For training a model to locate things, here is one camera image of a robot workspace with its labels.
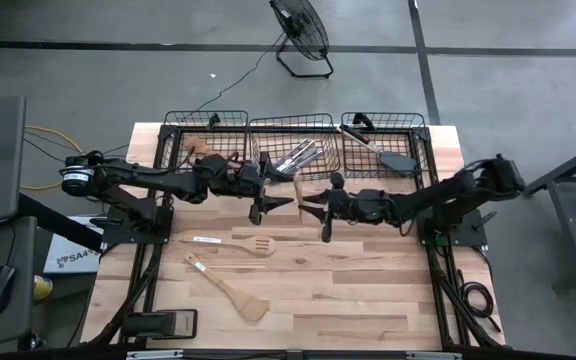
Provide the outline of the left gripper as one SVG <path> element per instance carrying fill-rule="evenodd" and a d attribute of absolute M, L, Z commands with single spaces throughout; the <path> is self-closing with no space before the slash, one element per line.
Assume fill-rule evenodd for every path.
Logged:
<path fill-rule="evenodd" d="M 260 153 L 260 166 L 253 161 L 229 161 L 228 168 L 230 173 L 227 193 L 238 198 L 254 199 L 249 211 L 249 220 L 252 224 L 260 224 L 263 214 L 294 201 L 289 197 L 264 195 L 263 178 L 274 182 L 293 181 L 291 174 L 283 173 L 274 167 L 268 152 Z"/>

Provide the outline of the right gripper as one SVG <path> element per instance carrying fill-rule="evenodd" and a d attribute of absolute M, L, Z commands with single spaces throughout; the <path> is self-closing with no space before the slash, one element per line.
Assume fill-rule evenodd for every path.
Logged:
<path fill-rule="evenodd" d="M 349 193 L 346 198 L 344 177 L 334 172 L 330 177 L 332 187 L 315 195 L 303 197 L 306 203 L 336 205 L 335 218 L 348 223 L 379 225 L 393 219 L 392 199 L 383 190 L 363 189 Z M 314 216 L 322 224 L 321 239 L 329 243 L 332 238 L 333 215 L 324 208 L 315 208 Z"/>

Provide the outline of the wooden forked spatula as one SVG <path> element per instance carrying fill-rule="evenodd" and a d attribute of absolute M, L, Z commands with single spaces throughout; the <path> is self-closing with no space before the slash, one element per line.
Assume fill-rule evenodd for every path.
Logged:
<path fill-rule="evenodd" d="M 298 206 L 299 221 L 303 222 L 303 210 L 301 209 L 301 206 L 304 204 L 304 201 L 302 192 L 302 176 L 300 173 L 294 175 L 293 185 L 295 190 L 295 199 Z"/>

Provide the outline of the silver table knife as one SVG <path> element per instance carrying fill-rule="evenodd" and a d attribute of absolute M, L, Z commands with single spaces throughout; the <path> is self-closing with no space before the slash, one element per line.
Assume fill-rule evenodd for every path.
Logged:
<path fill-rule="evenodd" d="M 283 173 L 294 173 L 301 166 L 305 165 L 308 161 L 311 161 L 318 154 L 319 148 L 317 146 L 304 149 L 303 151 L 288 157 L 280 165 L 277 166 L 277 169 Z"/>
<path fill-rule="evenodd" d="M 309 148 L 313 147 L 314 144 L 315 144 L 315 141 L 314 141 L 314 140 L 310 140 L 310 144 L 309 144 L 309 146 L 308 146 L 305 150 L 302 150 L 298 155 L 293 156 L 291 159 L 287 160 L 285 163 L 283 163 L 283 164 L 280 165 L 279 167 L 276 167 L 276 166 L 275 166 L 275 168 L 276 168 L 277 170 L 279 170 L 279 171 L 282 171 L 282 168 L 284 167 L 284 165 L 285 165 L 286 163 L 290 163 L 292 160 L 295 160 L 299 155 L 304 154 Z"/>
<path fill-rule="evenodd" d="M 299 155 L 295 160 L 286 163 L 282 168 L 282 172 L 286 174 L 294 174 L 299 169 L 316 160 L 322 153 L 323 150 L 321 148 L 307 150 L 304 154 Z"/>
<path fill-rule="evenodd" d="M 295 147 L 293 147 L 290 151 L 288 151 L 284 156 L 282 156 L 281 158 L 279 158 L 274 165 L 276 167 L 279 167 L 280 165 L 282 165 L 283 163 L 285 163 L 287 160 L 291 159 L 293 156 L 298 155 L 302 150 L 305 150 L 310 144 L 310 140 L 309 139 L 303 139 L 298 145 L 296 145 Z"/>

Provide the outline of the wooden spoon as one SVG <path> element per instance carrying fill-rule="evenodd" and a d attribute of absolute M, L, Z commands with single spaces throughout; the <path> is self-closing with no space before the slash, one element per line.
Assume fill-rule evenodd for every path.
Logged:
<path fill-rule="evenodd" d="M 229 155 L 224 156 L 222 153 L 214 150 L 206 140 L 197 136 L 187 138 L 184 141 L 184 147 L 195 156 L 195 160 L 192 162 L 192 165 L 194 166 L 241 167 L 241 163 L 238 161 L 238 152 L 232 152 Z"/>

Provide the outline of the black spatula red-black handle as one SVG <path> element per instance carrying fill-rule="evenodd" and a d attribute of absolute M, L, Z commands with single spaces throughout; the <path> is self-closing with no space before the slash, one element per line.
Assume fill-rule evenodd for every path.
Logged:
<path fill-rule="evenodd" d="M 417 170 L 417 162 L 413 158 L 396 152 L 383 150 L 375 141 L 359 130 L 349 127 L 346 124 L 340 124 L 337 126 L 337 131 L 375 153 L 379 162 L 384 167 L 398 174 L 410 174 Z"/>

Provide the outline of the wooden turner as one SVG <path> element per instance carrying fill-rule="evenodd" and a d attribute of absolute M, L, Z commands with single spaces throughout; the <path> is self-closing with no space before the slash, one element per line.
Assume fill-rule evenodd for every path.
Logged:
<path fill-rule="evenodd" d="M 215 271 L 192 252 L 184 260 L 216 285 L 230 300 L 238 313 L 247 321 L 259 321 L 269 310 L 269 305 L 258 297 L 230 286 Z"/>

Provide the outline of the wooden slotted spatula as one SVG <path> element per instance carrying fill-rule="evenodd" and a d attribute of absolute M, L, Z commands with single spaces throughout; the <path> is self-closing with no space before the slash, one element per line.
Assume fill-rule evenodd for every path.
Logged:
<path fill-rule="evenodd" d="M 181 241 L 184 243 L 201 243 L 211 244 L 217 246 L 230 246 L 241 248 L 247 252 L 262 256 L 269 257 L 277 250 L 276 241 L 268 236 L 252 236 L 245 239 L 232 239 L 232 238 L 215 238 L 195 235 L 183 235 Z"/>

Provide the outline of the black floor fan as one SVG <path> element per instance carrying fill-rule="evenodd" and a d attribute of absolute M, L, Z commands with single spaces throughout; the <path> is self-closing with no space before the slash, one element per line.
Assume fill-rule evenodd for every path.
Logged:
<path fill-rule="evenodd" d="M 269 5 L 283 30 L 284 37 L 275 51 L 276 60 L 294 78 L 329 79 L 334 67 L 328 58 L 329 38 L 323 21 L 310 0 L 269 0 Z M 321 74 L 298 74 L 282 59 L 287 43 L 291 42 L 297 51 L 311 61 L 324 61 L 328 71 Z"/>

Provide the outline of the black rectangular device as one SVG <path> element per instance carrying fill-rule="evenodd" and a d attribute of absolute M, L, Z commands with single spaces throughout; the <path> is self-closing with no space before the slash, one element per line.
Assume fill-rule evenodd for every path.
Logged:
<path fill-rule="evenodd" d="M 198 318 L 197 309 L 131 313 L 123 320 L 120 334 L 155 340 L 193 339 L 197 336 Z"/>

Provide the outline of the white cardboard box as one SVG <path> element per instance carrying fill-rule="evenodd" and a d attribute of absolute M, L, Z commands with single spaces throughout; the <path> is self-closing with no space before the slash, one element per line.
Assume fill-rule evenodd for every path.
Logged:
<path fill-rule="evenodd" d="M 78 245 L 61 235 L 54 234 L 44 264 L 44 274 L 97 273 L 99 252 Z"/>

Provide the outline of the black diagonal bar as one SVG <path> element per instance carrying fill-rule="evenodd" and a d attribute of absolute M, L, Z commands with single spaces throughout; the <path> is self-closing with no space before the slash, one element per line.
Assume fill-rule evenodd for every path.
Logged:
<path fill-rule="evenodd" d="M 102 252 L 101 234 L 43 205 L 41 202 L 27 195 L 19 195 L 18 214 L 24 217 L 35 217 L 37 219 L 37 225 L 40 228 L 60 235 L 89 250 L 98 253 Z"/>

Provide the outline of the small yellow object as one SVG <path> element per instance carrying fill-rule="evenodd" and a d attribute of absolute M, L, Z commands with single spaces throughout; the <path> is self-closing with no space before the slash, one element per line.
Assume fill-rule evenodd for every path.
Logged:
<path fill-rule="evenodd" d="M 54 288 L 51 279 L 35 275 L 33 278 L 33 300 L 42 301 L 50 296 Z"/>

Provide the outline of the dark grey desk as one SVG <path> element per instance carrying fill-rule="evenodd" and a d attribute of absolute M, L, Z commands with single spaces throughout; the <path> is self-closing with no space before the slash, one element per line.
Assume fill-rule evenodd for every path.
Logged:
<path fill-rule="evenodd" d="M 16 269 L 10 303 L 0 313 L 0 344 L 30 334 L 35 235 L 36 220 L 32 217 L 0 223 L 0 266 Z"/>

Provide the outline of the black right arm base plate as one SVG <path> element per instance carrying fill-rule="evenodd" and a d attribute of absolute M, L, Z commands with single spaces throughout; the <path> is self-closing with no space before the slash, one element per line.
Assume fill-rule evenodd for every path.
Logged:
<path fill-rule="evenodd" d="M 426 247 L 487 246 L 488 241 L 484 229 L 487 220 L 478 209 L 467 213 L 462 221 L 446 231 L 440 231 L 433 223 L 432 211 L 425 210 L 417 216 L 419 242 Z"/>

